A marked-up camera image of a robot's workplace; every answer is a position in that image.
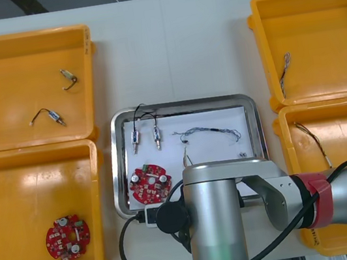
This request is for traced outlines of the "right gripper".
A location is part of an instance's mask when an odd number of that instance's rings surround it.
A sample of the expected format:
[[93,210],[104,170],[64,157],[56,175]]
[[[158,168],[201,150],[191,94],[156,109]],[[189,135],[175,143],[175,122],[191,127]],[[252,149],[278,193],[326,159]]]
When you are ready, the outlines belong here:
[[181,230],[177,234],[173,233],[172,237],[180,243],[188,253],[191,253],[191,247],[190,247],[190,236],[189,231],[187,230]]

